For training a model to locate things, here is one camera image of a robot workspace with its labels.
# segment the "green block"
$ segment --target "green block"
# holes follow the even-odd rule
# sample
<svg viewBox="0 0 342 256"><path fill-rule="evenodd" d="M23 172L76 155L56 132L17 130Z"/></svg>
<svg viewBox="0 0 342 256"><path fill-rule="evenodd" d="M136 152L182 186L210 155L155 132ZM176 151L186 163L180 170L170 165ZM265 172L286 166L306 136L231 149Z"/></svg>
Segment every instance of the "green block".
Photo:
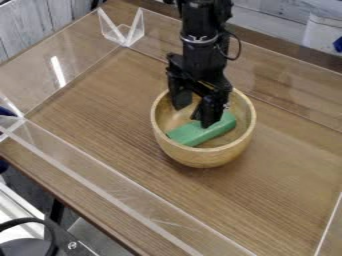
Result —
<svg viewBox="0 0 342 256"><path fill-rule="evenodd" d="M228 132L235 128L235 126L235 116L230 112L224 111L220 121L212 124L207 129L202 128L199 121L191 121L167 132L166 135L179 144L195 147Z"/></svg>

